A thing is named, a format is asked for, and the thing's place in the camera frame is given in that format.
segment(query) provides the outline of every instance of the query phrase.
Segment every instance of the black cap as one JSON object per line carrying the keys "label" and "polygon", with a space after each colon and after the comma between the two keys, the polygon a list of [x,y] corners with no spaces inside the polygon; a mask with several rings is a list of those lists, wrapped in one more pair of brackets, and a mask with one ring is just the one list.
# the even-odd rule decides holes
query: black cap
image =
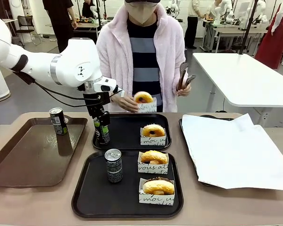
{"label": "black cap", "polygon": [[159,3],[160,0],[125,0],[127,3],[131,2],[152,2],[152,3]]}

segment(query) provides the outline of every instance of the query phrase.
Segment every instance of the brown tray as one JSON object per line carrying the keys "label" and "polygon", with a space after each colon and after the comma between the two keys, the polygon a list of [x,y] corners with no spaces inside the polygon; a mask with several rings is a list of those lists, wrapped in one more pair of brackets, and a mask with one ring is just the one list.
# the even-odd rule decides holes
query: brown tray
{"label": "brown tray", "polygon": [[68,119],[68,133],[56,135],[50,118],[33,118],[0,151],[0,187],[54,186],[62,181],[86,118]]}

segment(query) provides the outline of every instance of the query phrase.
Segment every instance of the white face mask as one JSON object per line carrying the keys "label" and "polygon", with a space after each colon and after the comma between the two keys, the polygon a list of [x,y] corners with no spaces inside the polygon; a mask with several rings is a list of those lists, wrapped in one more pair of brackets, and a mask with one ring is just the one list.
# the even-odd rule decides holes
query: white face mask
{"label": "white face mask", "polygon": [[144,24],[150,18],[156,6],[157,3],[153,2],[125,2],[125,7],[129,15],[140,24]]}

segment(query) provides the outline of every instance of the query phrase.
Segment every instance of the person's left hand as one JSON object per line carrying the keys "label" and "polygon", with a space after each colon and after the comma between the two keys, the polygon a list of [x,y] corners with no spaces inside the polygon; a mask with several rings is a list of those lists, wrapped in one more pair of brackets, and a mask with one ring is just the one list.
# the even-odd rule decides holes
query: person's left hand
{"label": "person's left hand", "polygon": [[186,97],[189,95],[191,91],[191,84],[189,84],[186,88],[184,89],[180,89],[177,91],[177,96],[182,96],[182,97]]}
{"label": "person's left hand", "polygon": [[71,23],[71,25],[72,25],[72,27],[73,27],[74,29],[77,28],[77,23],[76,23],[76,21],[73,21],[73,22]]}

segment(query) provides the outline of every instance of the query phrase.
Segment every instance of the white paper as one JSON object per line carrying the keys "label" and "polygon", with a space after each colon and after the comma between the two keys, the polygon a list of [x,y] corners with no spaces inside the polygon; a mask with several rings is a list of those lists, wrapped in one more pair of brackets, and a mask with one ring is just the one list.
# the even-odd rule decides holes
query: white paper
{"label": "white paper", "polygon": [[138,104],[138,113],[146,113],[146,112],[157,112],[156,98],[153,98],[153,102],[151,103]]}
{"label": "white paper", "polygon": [[183,132],[200,182],[283,190],[283,155],[248,114],[233,121],[184,115]]}
{"label": "white paper", "polygon": [[146,182],[146,179],[141,178],[139,186],[139,203],[150,203],[157,205],[173,206],[175,194],[157,195],[157,194],[145,194],[142,186]]}
{"label": "white paper", "polygon": [[168,174],[169,155],[165,154],[168,162],[167,164],[146,164],[141,162],[142,152],[138,154],[137,167],[139,173],[157,173],[157,174]]}
{"label": "white paper", "polygon": [[142,136],[142,128],[141,128],[141,145],[165,146],[166,145],[166,135],[164,135],[162,137]]}

